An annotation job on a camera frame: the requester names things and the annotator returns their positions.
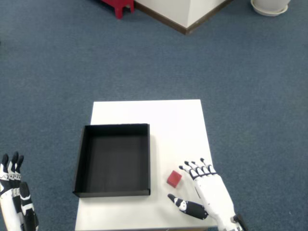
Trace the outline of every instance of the red cube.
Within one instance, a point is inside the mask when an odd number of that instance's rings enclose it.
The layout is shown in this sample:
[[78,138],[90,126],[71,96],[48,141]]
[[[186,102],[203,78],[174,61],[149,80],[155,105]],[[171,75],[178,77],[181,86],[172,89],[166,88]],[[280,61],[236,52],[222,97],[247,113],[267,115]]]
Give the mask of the red cube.
[[168,177],[167,183],[170,184],[173,188],[176,188],[181,178],[182,175],[173,170],[170,176]]

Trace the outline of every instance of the black tray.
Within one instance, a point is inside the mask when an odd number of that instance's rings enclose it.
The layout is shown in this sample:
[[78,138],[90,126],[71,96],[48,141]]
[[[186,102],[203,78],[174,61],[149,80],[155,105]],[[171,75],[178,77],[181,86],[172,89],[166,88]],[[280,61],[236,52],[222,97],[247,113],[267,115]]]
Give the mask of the black tray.
[[73,193],[78,197],[150,195],[150,125],[83,129]]

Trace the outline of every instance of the white table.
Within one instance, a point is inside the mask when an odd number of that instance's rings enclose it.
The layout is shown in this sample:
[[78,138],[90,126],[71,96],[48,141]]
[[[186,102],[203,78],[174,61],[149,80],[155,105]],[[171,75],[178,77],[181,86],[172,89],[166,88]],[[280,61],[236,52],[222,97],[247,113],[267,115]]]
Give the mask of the white table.
[[[201,203],[193,181],[178,166],[200,157],[212,162],[200,100],[94,102],[92,125],[148,123],[151,134],[151,195],[80,198],[76,231],[210,227],[215,221],[181,213],[168,193]],[[172,170],[183,177],[167,184]]]

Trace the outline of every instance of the flower pot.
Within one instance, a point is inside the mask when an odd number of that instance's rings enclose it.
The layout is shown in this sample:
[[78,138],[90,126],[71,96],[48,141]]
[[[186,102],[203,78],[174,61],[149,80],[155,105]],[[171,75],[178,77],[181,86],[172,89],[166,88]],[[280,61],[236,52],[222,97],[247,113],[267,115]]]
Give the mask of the flower pot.
[[255,11],[265,16],[278,16],[288,9],[290,0],[251,0]]

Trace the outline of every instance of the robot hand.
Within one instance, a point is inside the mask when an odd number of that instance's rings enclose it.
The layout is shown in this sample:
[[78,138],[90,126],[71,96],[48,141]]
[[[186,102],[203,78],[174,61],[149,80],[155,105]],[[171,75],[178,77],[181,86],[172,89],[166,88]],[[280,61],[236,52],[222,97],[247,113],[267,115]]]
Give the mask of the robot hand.
[[183,201],[169,194],[168,197],[180,209],[190,216],[205,219],[208,215],[214,218],[220,231],[242,231],[242,219],[234,212],[232,199],[212,165],[207,165],[201,158],[200,163],[187,162],[180,166],[193,179],[195,189],[201,198],[203,205],[190,201]]
[[38,219],[34,212],[27,183],[21,182],[20,166],[24,157],[16,152],[8,164],[5,154],[0,163],[0,205],[8,231],[37,231]]

